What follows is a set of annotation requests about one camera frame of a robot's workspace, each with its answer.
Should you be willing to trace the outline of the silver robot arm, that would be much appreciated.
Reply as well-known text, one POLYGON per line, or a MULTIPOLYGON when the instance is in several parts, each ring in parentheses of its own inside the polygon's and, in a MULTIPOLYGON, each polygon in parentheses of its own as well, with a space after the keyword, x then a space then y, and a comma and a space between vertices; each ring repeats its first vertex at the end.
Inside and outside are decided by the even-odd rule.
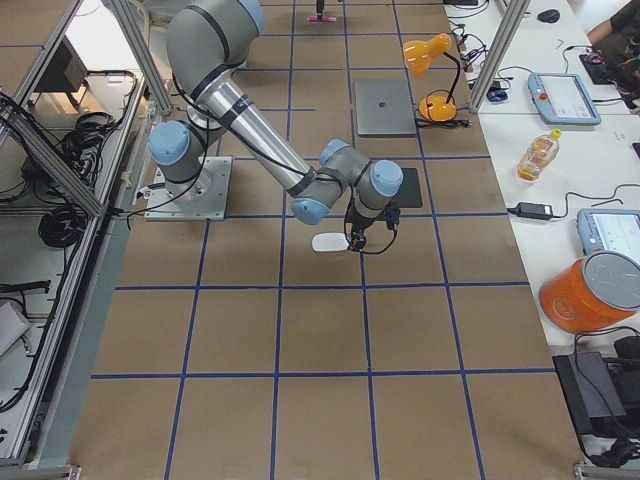
POLYGON ((196 108, 188 119, 152 130, 151 156, 166 187, 179 195, 203 176, 200 158, 208 146, 229 132, 292 197, 292 212, 302 223, 318 224, 348 193, 342 237, 348 249, 362 252, 365 231, 375 222, 398 230, 400 210, 392 199, 403 171, 390 160, 372 161, 338 139, 323 150, 319 169, 303 161, 232 79, 264 22, 257 1, 195 1, 176 13, 166 38, 168 60, 176 84, 196 108))

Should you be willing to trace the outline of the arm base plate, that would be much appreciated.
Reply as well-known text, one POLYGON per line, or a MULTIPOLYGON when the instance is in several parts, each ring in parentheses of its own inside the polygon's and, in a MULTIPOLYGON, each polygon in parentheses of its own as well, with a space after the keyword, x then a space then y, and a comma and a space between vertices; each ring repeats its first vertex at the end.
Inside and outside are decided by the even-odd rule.
POLYGON ((204 164, 197 180, 174 184, 165 180, 160 167, 155 182, 162 186, 148 195, 143 212, 147 221, 222 221, 225 218, 233 160, 231 157, 201 157, 204 164))

